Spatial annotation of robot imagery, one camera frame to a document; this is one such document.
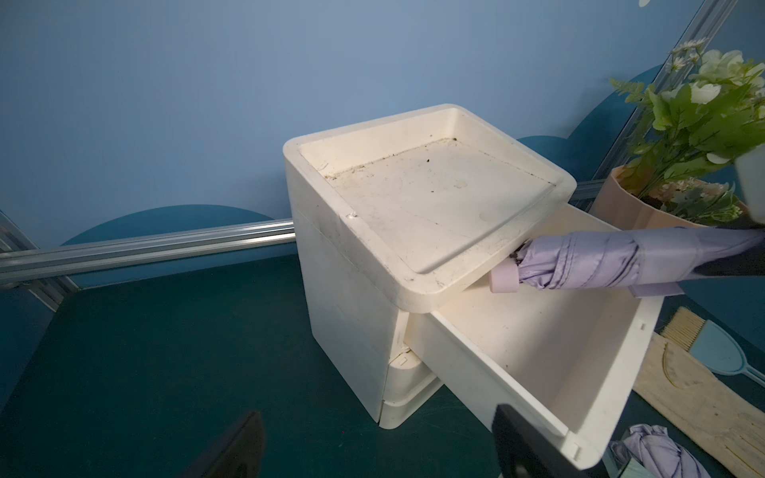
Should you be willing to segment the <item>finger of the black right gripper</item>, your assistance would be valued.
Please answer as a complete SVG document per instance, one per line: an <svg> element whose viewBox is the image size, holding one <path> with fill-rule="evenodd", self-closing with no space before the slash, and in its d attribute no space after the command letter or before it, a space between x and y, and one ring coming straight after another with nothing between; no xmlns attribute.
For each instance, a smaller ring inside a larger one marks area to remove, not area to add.
<svg viewBox="0 0 765 478"><path fill-rule="evenodd" d="M764 224L737 220L732 225L717 229L758 231L763 240L759 245L740 254L702 264L693 272L705 277L764 277Z"/></svg>

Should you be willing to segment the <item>white top drawer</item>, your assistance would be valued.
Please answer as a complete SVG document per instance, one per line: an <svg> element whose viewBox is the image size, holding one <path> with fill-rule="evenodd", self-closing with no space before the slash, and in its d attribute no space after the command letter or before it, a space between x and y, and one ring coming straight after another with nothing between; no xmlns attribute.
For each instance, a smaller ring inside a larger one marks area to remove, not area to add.
<svg viewBox="0 0 765 478"><path fill-rule="evenodd" d="M619 289L493 293L489 266L425 314L412 350L484 424L510 404L576 467L597 464L627 403L661 299Z"/></svg>

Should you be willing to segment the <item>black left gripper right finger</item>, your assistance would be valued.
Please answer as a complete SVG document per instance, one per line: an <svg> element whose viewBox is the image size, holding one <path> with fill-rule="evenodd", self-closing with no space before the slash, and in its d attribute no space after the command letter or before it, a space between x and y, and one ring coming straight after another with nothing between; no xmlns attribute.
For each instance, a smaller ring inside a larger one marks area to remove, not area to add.
<svg viewBox="0 0 765 478"><path fill-rule="evenodd" d="M491 432L504 478L608 477L603 463L579 470L509 404L498 404Z"/></svg>

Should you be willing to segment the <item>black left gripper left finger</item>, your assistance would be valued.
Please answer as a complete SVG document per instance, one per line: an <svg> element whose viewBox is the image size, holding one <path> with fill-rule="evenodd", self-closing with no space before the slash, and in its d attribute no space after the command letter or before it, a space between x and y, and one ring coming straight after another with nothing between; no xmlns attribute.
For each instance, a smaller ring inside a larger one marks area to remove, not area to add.
<svg viewBox="0 0 765 478"><path fill-rule="evenodd" d="M265 428L261 413L248 410L181 472L179 477L258 477L264 450Z"/></svg>

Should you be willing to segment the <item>purple umbrella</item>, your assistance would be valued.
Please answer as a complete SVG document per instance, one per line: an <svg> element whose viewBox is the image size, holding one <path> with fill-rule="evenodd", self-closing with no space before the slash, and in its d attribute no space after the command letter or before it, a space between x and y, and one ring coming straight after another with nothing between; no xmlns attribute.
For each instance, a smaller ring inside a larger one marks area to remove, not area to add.
<svg viewBox="0 0 765 478"><path fill-rule="evenodd" d="M619 466L633 461L653 477L710 477L686 448L669 437L664 426L633 425L622 439L609 444L609 450Z"/></svg>
<svg viewBox="0 0 765 478"><path fill-rule="evenodd" d="M631 288L665 294L677 283L707 278L694 269L759 245L758 231L665 228L541 236L521 246L488 275L493 293Z"/></svg>

